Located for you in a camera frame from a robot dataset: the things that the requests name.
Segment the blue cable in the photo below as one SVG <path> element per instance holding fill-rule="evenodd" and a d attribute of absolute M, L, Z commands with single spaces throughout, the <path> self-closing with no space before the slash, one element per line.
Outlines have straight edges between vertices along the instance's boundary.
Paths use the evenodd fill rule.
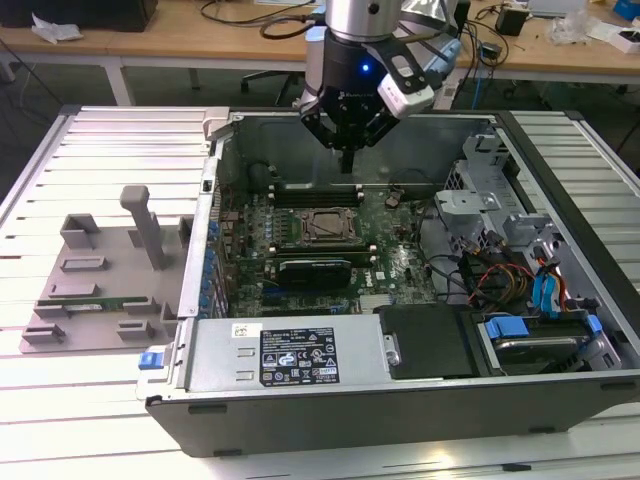
<path fill-rule="evenodd" d="M 478 52 L 480 54 L 480 58 L 484 59 L 484 55 L 482 55 L 482 49 L 480 49 L 480 52 Z M 473 102 L 471 103 L 471 110 L 475 110 L 476 106 L 478 105 L 478 99 L 480 98 L 480 91 L 482 90 L 482 69 L 480 69 L 478 71 L 478 83 L 476 83 L 476 93 L 473 96 Z"/>

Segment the black plastic cover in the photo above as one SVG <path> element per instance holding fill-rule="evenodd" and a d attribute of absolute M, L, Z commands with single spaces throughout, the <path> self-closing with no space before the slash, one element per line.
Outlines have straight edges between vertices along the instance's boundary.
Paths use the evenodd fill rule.
<path fill-rule="evenodd" d="M 466 306 L 393 305 L 380 312 L 383 335 L 395 338 L 400 356 L 389 367 L 396 380 L 488 375 L 477 328 Z"/>

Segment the wooden desk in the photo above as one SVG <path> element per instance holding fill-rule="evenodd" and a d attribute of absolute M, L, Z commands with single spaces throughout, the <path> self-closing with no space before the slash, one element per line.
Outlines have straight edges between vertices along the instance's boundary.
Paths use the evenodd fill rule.
<path fill-rule="evenodd" d="M 304 62 L 304 36 L 270 41 L 260 37 L 257 28 L 221 25 L 200 15 L 203 2 L 161 0 L 144 33 L 116 33 L 107 46 L 110 55 L 163 56 L 190 58 L 225 58 L 245 60 L 284 60 Z M 225 4 L 221 18 L 254 18 L 279 8 L 252 4 Z M 216 7 L 210 7 L 211 14 Z M 282 26 L 283 31 L 300 28 L 300 24 Z"/>
<path fill-rule="evenodd" d="M 497 0 L 475 0 L 470 12 L 476 12 Z M 604 5 L 591 5 L 593 15 L 608 22 L 625 24 L 612 11 L 614 0 Z M 244 70 L 302 71 L 305 65 L 304 37 L 269 41 L 260 37 L 257 29 L 220 25 L 203 18 L 201 1 L 159 0 L 158 10 L 143 33 L 83 30 L 85 38 L 52 45 L 36 37 L 28 29 L 0 28 L 0 37 L 15 49 L 26 62 L 88 64 L 102 66 L 109 78 L 118 105 L 132 105 L 133 97 L 127 85 L 126 67 L 179 67 Z M 276 10 L 243 0 L 240 4 L 224 4 L 218 15 L 226 19 L 244 19 Z M 483 23 L 493 26 L 495 15 Z M 640 61 L 637 56 L 624 55 L 598 40 L 588 45 L 553 46 L 546 36 L 549 21 L 532 19 L 519 37 L 508 39 L 510 54 L 495 72 L 495 78 L 571 81 L 591 83 L 640 83 Z M 287 25 L 283 30 L 297 28 Z M 482 40 L 501 43 L 480 27 Z M 465 35 L 467 47 L 469 40 Z M 458 59 L 457 68 L 447 84 L 456 86 L 470 64 L 466 52 Z M 0 51 L 0 62 L 14 61 L 8 52 Z M 439 102 L 446 107 L 447 101 Z"/>
<path fill-rule="evenodd" d="M 497 2 L 475 1 L 470 10 L 470 19 L 487 5 Z M 613 0 L 603 4 L 591 4 L 591 15 L 608 23 L 621 26 L 630 25 L 613 13 Z M 497 15 L 491 14 L 481 20 L 482 23 L 495 28 Z M 526 70 L 534 72 L 554 73 L 588 73 L 607 75 L 640 75 L 640 59 L 634 55 L 625 55 L 615 47 L 599 40 L 589 44 L 555 46 L 547 38 L 550 21 L 541 18 L 528 20 L 518 37 L 505 37 L 510 51 L 503 70 Z M 483 27 L 478 27 L 480 39 L 502 45 L 502 41 Z M 469 47 L 468 35 L 465 44 Z M 461 55 L 459 66 L 469 65 L 469 55 Z"/>

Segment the warning label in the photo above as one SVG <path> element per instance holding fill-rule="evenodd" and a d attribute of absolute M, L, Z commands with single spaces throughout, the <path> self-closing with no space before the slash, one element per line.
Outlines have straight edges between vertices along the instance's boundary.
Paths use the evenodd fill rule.
<path fill-rule="evenodd" d="M 262 330 L 260 359 L 265 387 L 340 382 L 333 328 Z"/>

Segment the circuit board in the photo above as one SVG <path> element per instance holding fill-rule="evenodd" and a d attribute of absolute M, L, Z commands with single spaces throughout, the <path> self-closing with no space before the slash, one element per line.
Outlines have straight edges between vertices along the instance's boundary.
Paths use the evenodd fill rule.
<path fill-rule="evenodd" d="M 354 208 L 286 208 L 252 196 L 221 218 L 228 316 L 235 318 L 372 313 L 392 303 L 433 302 L 436 291 L 413 241 L 410 204 L 385 206 L 388 190 L 368 190 Z M 291 290 L 278 284 L 279 252 L 295 258 L 351 261 L 343 288 Z"/>

